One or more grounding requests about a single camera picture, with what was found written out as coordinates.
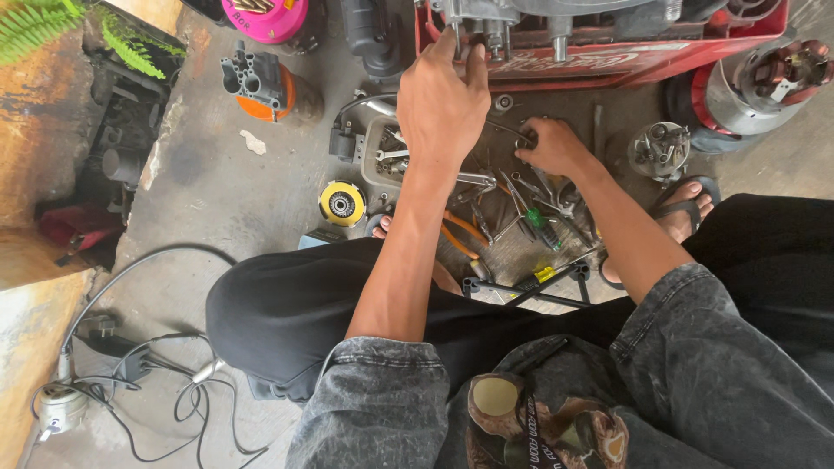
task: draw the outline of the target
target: yellow clutch disc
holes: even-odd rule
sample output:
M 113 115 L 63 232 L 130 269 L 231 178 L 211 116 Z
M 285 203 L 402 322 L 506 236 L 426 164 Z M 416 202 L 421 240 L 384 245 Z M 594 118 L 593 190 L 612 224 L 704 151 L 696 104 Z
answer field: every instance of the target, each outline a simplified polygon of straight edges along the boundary
M 353 228 L 364 218 L 365 205 L 362 190 L 348 181 L 328 182 L 319 196 L 324 219 L 345 228 Z

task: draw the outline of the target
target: hand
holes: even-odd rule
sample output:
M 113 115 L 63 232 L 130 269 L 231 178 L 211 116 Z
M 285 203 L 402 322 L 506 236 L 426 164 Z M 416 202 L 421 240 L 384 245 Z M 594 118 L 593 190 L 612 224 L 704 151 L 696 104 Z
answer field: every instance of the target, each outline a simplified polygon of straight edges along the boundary
M 457 175 L 490 110 L 484 46 L 471 49 L 466 76 L 452 66 L 455 34 L 446 28 L 399 81 L 397 120 L 409 147 L 408 174 Z
M 535 149 L 517 149 L 515 156 L 548 174 L 573 179 L 589 161 L 596 161 L 564 121 L 529 118 L 521 132 L 530 130 L 539 135 L 539 144 Z

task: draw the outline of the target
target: black pants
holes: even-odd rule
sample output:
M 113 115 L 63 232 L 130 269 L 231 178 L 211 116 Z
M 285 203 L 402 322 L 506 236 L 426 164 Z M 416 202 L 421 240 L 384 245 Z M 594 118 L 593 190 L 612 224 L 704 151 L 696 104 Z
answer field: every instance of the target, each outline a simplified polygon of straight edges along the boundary
M 736 195 L 683 246 L 724 283 L 746 320 L 834 395 L 834 201 Z M 364 238 L 234 266 L 206 304 L 218 356 L 290 400 L 307 401 L 381 247 L 382 240 Z M 542 315 L 432 285 L 425 341 L 437 348 L 455 392 L 541 337 L 570 334 L 607 348 L 634 309 L 626 297 Z

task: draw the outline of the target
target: shirt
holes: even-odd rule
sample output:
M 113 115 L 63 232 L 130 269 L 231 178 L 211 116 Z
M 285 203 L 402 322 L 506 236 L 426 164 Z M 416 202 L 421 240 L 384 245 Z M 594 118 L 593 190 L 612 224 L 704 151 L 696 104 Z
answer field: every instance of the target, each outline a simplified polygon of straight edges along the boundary
M 473 394 L 486 378 L 518 386 L 511 413 L 479 410 Z M 535 395 L 536 457 L 546 445 L 570 469 L 834 467 L 834 402 L 698 264 L 660 279 L 609 350 L 567 335 L 535 340 L 450 401 L 432 345 L 344 340 L 287 467 L 535 467 L 524 390 Z

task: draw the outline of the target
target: metal stand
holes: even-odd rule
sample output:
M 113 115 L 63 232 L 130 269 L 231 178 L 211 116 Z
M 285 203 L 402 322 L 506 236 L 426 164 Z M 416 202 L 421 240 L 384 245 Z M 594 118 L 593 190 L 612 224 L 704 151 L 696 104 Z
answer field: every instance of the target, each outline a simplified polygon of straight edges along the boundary
M 579 292 L 582 296 L 582 301 L 579 300 L 572 300 L 570 298 L 564 298 L 562 296 L 555 296 L 555 295 L 547 295 L 541 293 L 542 290 L 548 288 L 549 286 L 555 284 L 559 280 L 564 279 L 565 277 L 570 277 L 571 279 L 575 280 L 579 286 Z M 511 286 L 504 286 L 498 285 L 494 283 L 490 283 L 484 280 L 481 280 L 477 277 L 467 277 L 463 280 L 462 290 L 464 293 L 464 297 L 471 298 L 473 293 L 478 293 L 480 289 L 484 288 L 487 290 L 494 290 L 501 293 L 511 293 L 516 296 L 513 300 L 509 301 L 506 305 L 507 306 L 518 306 L 524 303 L 525 301 L 529 300 L 530 298 L 536 298 L 537 300 L 547 301 L 548 303 L 555 303 L 557 305 L 563 306 L 570 306 L 572 308 L 587 308 L 588 306 L 593 306 L 594 304 L 590 302 L 590 297 L 588 296 L 588 287 L 585 282 L 590 278 L 590 266 L 585 261 L 579 261 L 571 264 L 566 269 L 562 270 L 558 274 L 550 277 L 548 280 L 540 283 L 534 289 L 531 290 L 519 290 L 517 288 L 513 288 Z

